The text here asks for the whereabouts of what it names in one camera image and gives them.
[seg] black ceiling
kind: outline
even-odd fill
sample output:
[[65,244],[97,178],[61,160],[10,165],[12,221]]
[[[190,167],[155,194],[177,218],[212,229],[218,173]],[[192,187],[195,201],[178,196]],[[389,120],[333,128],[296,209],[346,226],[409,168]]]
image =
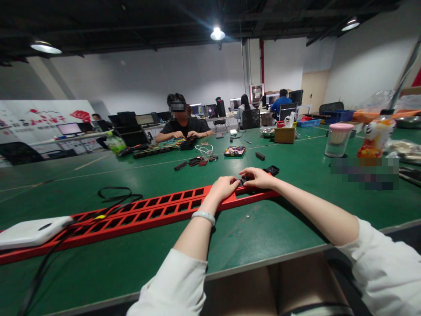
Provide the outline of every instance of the black ceiling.
[[397,0],[1,0],[0,60],[40,55],[34,39],[64,55],[215,43],[212,27],[226,38],[318,40],[343,34],[357,15],[365,22],[398,8]]

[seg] blue crate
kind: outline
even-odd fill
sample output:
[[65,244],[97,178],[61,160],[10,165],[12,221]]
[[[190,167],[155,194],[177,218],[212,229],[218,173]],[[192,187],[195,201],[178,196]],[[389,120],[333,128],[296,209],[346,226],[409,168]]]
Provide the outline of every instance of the blue crate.
[[306,122],[298,121],[297,126],[298,127],[319,126],[320,122],[321,122],[321,119],[311,120],[311,121],[306,121]]
[[325,119],[326,124],[333,124],[337,122],[349,122],[352,120],[352,116],[355,111],[352,110],[336,110],[336,111],[324,111],[323,115],[330,115],[330,118]]

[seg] metal bowl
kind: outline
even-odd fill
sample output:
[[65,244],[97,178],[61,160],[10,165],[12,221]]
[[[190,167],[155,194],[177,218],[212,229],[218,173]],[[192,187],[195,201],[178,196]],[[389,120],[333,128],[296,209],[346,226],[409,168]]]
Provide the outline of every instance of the metal bowl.
[[275,136],[275,132],[271,132],[273,127],[268,127],[266,129],[261,129],[260,132],[263,134],[263,137],[273,137]]
[[399,128],[421,129],[421,116],[407,116],[396,119]]

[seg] hand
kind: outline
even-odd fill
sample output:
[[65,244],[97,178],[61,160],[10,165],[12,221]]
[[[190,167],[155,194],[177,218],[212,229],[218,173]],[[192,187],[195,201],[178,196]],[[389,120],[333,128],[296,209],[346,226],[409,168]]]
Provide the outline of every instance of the hand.
[[225,198],[229,197],[238,187],[240,181],[234,176],[219,177],[212,185],[211,191],[206,196],[206,199],[215,201],[218,204]]
[[201,134],[196,132],[196,131],[190,131],[190,132],[187,133],[187,137],[193,137],[193,136],[196,137],[196,138],[200,138]]
[[240,175],[254,178],[244,183],[245,187],[258,187],[260,189],[273,189],[275,187],[276,179],[270,174],[259,168],[245,168],[240,171]]
[[178,131],[178,132],[173,132],[173,133],[172,133],[172,136],[173,136],[174,138],[184,138],[183,133],[182,133],[182,132],[180,132],[180,131]]

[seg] door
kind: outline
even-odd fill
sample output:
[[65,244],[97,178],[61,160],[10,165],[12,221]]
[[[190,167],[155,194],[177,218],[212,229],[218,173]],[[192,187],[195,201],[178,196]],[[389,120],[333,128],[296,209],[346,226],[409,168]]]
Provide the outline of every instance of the door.
[[[303,74],[303,80],[301,81],[301,89],[304,90],[303,105],[312,105],[310,113],[319,113],[319,107],[323,104],[323,100],[325,99],[328,78],[329,71],[308,72]],[[304,114],[306,110],[307,109],[301,109],[299,114]]]

